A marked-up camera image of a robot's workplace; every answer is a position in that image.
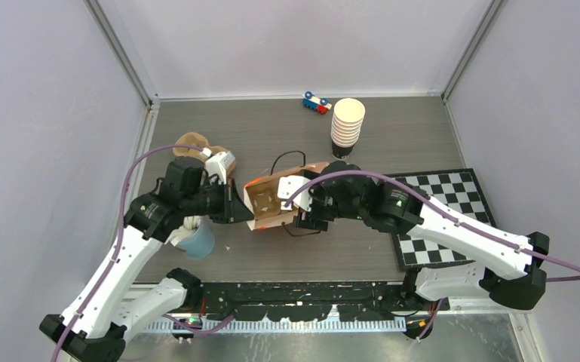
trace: wire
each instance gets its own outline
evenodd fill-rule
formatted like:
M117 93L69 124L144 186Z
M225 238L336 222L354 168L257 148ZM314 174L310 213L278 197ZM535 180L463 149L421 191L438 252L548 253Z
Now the wire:
M499 244L503 244L506 247L510 247L511 249L513 249L514 251L516 251L518 249L518 245L515 243L512 243L510 241L507 241L505 239L499 238L495 235L491 235L488 232L484 232L483 230L480 230L479 228L476 228L466 222L459 222L459 219L457 219L456 217L450 215L449 213L446 213L445 211L443 211L441 208L439 208L438 206L432 204L427 198L425 198L423 195L420 195L418 192L414 191L413 189L411 189L408 185L397 181L395 179L392 179L391 177L388 177L386 175L382 175L380 173L375 173L375 172L370 172L370 171L362 171L362 170L345 170L345 171L336 171L336 172L332 172L332 173L328 173L325 174L323 176L319 176L315 179L312 179L310 181L308 181L305 185L299 187L288 199L287 201L285 201L285 206L290 206L292 203L292 200L294 200L294 198L296 196L298 196L301 192L305 191L306 189L309 189L310 187L312 187L313 185L316 185L317 183L322 183L323 181L326 181L328 179L335 179L335 178L340 178L340 177L346 177L346 176L367 176L367 177L374 177L376 179L380 179L381 181L384 181L386 183L389 183L393 186L398 187L399 189L404 190L405 192L407 192L408 194L412 195L413 197L417 198L418 200L420 200L423 204L427 205L429 208L431 208L434 212L440 214L443 218L448 219L451 222L454 222L456 225L461 226L477 235L480 235L484 238L488 238L491 241L495 241ZM541 253L537 253L534 250L529 250L529 249L520 249L521 253L525 253L527 255L530 256L534 256L535 258L538 259L543 259L546 262L551 262L553 264L556 265L560 265L563 266L565 268L571 269L575 272L580 273L580 266L572 264L570 262L566 262L564 260L561 259L557 259L554 258L552 256L549 255L543 255ZM580 281L580 275L571 275L571 276L567 276L567 277L555 277L555 278L547 278L547 282L556 282L556 281Z
M205 297L201 301L201 309L198 310L199 317L203 317L203 314L205 314Z
M207 178L206 184L211 185L212 179L218 179L218 178L219 178L219 174L218 173L215 173L214 175L212 175L212 176L210 176L210 177Z
M187 330L188 332L194 333L195 336L197 334L199 336L209 336L210 334L213 334L213 333L218 332L219 330L222 330L228 324L230 324L230 322L232 322L234 320L234 315L229 315L226 319L224 319L223 321L221 321L221 323L217 324L211 330L197 330L195 328L192 328L192 327L188 326L187 324L181 323L178 319L176 319L175 317L172 317L169 314L163 314L163 317L169 319L170 321L173 321L174 324L176 324L178 327L181 327L184 330Z
M443 303L443 301L445 301L445 298L441 298L438 300L438 302L436 302L436 307L434 308L434 312L431 314L431 318L430 318L429 322L425 325L425 328L423 328L423 331L416 337L416 342L420 343L423 336L431 328L431 324L434 323L434 320L436 319L436 316L438 315L438 311L440 311L440 305L441 305L441 303Z
M210 181L210 173L207 172L207 170L205 169L205 167L203 167L203 173L205 174L205 182L209 182Z
M148 156L153 155L156 152L163 151L165 149L174 149L174 148L178 148L178 147L187 148L187 149L195 149L197 151L203 151L203 149L201 149L197 146L190 146L190 145L167 145L167 146L157 147L157 148L150 150L150 151L142 154L141 156L139 156L136 160L134 160L134 163L132 163L130 168L127 170L127 172L125 174L125 179L123 181L123 187L121 188L121 202L120 202L119 208L118 208L118 224L117 224L118 235L117 235L117 240L116 240L114 252L112 253L112 258L110 258L108 265L103 270L103 273L101 273L101 276L99 276L99 279L97 279L97 282L94 284L94 287L92 287L92 290L90 290L90 292L85 296L85 298L83 298L83 302L81 302L80 306L76 309L76 312L74 313L74 315L72 316L72 318L68 322L67 326L65 327L65 329L63 329L61 336L57 340L57 346L54 348L54 352L52 352L52 358L50 359L50 361L57 362L57 358L59 357L59 353L61 352L61 347L63 347L63 343L66 341L66 338L67 338L69 332L72 330L72 328L76 324L76 321L81 317L81 315L83 314L83 311L87 308L87 304L92 300L92 298L94 297L94 294L96 294L97 291L99 290L99 288L101 288L101 285L103 284L103 282L107 278L108 274L112 270L112 267L116 264L116 262L114 262L114 261L118 258L118 255L121 252L121 245L123 244L123 231L124 231L123 215L125 214L125 198L127 197L127 189L128 189L125 186L130 183L130 178L132 177L132 173L134 172L134 169L137 168L137 166L141 163L141 161L143 161Z
M152 191L148 192L149 194L153 194L158 191L158 187L161 185L165 177L159 177L156 179L156 186L152 189Z
M392 313L395 317L402 317L402 318L407 318L407 317L412 317L413 315L415 315L416 313L420 312L421 310L419 309L418 311L413 311L412 313L409 314L405 314L405 315L400 315L400 314L394 314Z
M272 164L272 168L270 170L270 175L272 175L274 173L274 167L276 166L276 163L278 162L278 160L280 160L281 157L283 157L285 155L289 155L290 153L300 153L301 155L303 155L303 166L305 166L305 161L307 160L307 156L305 155L305 152L300 151L298 149L295 149L294 151L283 152L274 160L274 163Z
M310 195L311 198L315 199L316 201L326 203L329 195L327 194L326 189L323 189L323 191L325 192L325 198L318 198L316 195L314 195L314 190L312 189L308 189L308 194Z
M301 237L303 237L303 236L308 236L308 235L316 235L316 234L320 234L320 233L321 233L321 230L319 230L319 231L317 231L317 232L308 232L308 233L305 233L305 234L294 234L294 233L292 233L292 232L291 232L291 231L290 231L290 230L287 228L287 225L285 224L285 222L282 222L282 223L281 223L281 226L283 226L283 229L285 229L285 231L287 232L287 234L290 234L290 236L291 236L292 238L301 238Z

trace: toy car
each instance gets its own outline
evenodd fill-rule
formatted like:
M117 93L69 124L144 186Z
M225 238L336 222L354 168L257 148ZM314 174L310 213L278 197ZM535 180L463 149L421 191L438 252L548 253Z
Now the toy car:
M327 98L319 98L309 90L303 94L303 105L324 115L332 109L332 103Z

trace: robotic arm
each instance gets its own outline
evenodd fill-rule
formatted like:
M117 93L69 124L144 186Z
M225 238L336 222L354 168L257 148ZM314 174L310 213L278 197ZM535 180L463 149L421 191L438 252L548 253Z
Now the robotic arm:
M226 176L230 160L229 153L220 152L205 163L189 157L170 162L165 177L158 180L155 189L130 204L124 216L121 252L113 260L115 265L107 277L100 281L119 240L74 302L61 314L46 315L40 330L55 342L68 330L61 348L79 360L116 361L125 344L160 315L181 306L197 305L203 297L201 281L180 268L168 273L157 287L131 303L121 306L121 300L139 271L170 233L183 224L185 217L208 215L213 222L224 224L253 218L239 198L234 180ZM282 177L278 197L287 200L309 180L342 170L359 168L337 161L321 173L304 170L300 176ZM211 176L204 180L204 173ZM410 269L401 296L412 309L447 296L489 296L510 308L534 307L545 292L542 260L495 244L478 232L495 235L543 255L548 253L547 236L538 232L513 235L492 228L449 209L422 190L416 191L429 204L368 177L329 179L294 198L299 208L294 225L326 231L328 222L336 218L359 219L379 232L431 240L476 260L451 268ZM443 218L434 208L444 210L458 221ZM463 220L468 220L473 230L459 227ZM97 292L87 308L78 313L92 290Z
M220 152L205 164L179 157L167 166L165 177L151 192L134 199L124 216L124 240L114 267L98 285L113 257L116 243L79 296L61 314L46 315L40 330L55 342L77 315L61 348L82 361L116 361L125 344L163 313L197 305L203 297L201 281L176 268L148 293L121 306L121 300L139 271L161 248L187 216L208 215L213 222L229 224L253 218L226 176L224 163L231 154ZM212 177L203 180L206 170ZM97 289L87 308L77 313L83 300Z
M343 161L333 162L319 173L303 171L300 176L281 178L278 197L288 199L310 179L327 173L360 170ZM372 229L396 235L410 235L444 245L476 260L449 268L413 268L406 273L402 293L406 304L419 308L448 296L488 296L509 308L529 310L545 293L546 274L540 269L542 260L515 252L492 242L478 232L495 235L519 248L547 255L549 238L540 232L528 236L514 235L468 218L415 189L427 198L424 204L405 191L369 177L347 176L323 181L294 198L299 215L298 228L326 231L328 222L336 218L359 219ZM458 222L439 215L440 208ZM467 221L476 230L459 227Z

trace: chessboard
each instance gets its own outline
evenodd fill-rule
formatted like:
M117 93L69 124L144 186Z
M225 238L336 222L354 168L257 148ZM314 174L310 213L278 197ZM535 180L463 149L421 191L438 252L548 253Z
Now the chessboard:
M483 191L471 168L387 176L416 186L463 215L496 227ZM401 270L418 267L444 268L474 261L442 245L411 238L409 235L392 235L392 241Z

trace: white paper cup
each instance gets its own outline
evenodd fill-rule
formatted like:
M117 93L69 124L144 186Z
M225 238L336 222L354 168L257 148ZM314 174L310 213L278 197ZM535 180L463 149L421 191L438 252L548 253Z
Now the white paper cup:
M331 133L332 136L332 140L334 140L336 138L336 143L340 146L349 146L350 144L355 143L356 141L358 141L358 137L359 135L350 135L350 136L340 136L334 133L334 131L332 131Z
M365 106L353 98L344 98L334 105L332 114L332 155L346 159L361 134L365 117Z

